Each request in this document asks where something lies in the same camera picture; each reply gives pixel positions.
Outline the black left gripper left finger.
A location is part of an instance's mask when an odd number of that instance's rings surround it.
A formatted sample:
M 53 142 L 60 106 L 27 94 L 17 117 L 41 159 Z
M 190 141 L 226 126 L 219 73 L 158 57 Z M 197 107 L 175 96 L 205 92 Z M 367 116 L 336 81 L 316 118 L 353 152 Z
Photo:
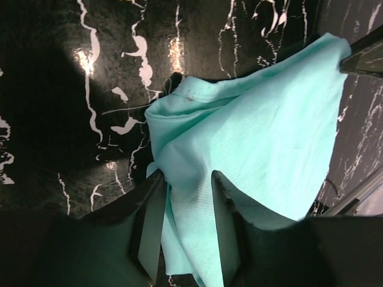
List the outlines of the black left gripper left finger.
M 153 286 L 164 211 L 162 172 L 81 219 L 2 211 L 1 285 Z

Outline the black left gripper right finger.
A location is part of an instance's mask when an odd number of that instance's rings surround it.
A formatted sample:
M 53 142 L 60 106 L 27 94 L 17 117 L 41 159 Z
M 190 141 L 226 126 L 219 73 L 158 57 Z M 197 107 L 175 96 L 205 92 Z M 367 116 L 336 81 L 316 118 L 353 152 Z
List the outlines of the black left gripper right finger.
M 211 175 L 225 286 L 381 286 L 382 218 L 286 218 Z

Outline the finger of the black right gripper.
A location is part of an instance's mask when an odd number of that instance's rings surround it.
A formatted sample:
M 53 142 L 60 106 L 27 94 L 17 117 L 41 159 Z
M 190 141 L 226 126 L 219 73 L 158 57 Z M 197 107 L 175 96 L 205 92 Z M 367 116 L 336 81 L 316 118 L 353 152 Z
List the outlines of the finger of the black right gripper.
M 380 26 L 351 45 L 351 55 L 340 63 L 343 74 L 382 76 L 382 33 Z

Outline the teal t shirt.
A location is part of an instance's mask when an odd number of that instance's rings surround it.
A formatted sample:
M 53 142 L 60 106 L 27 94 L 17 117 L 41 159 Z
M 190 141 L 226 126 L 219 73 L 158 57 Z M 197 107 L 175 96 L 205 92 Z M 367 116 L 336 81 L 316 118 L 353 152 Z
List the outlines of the teal t shirt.
M 145 111 L 153 162 L 167 181 L 162 249 L 168 276 L 222 286 L 211 173 L 297 221 L 329 172 L 351 54 L 324 34 L 298 53 L 247 77 L 210 83 L 186 77 Z

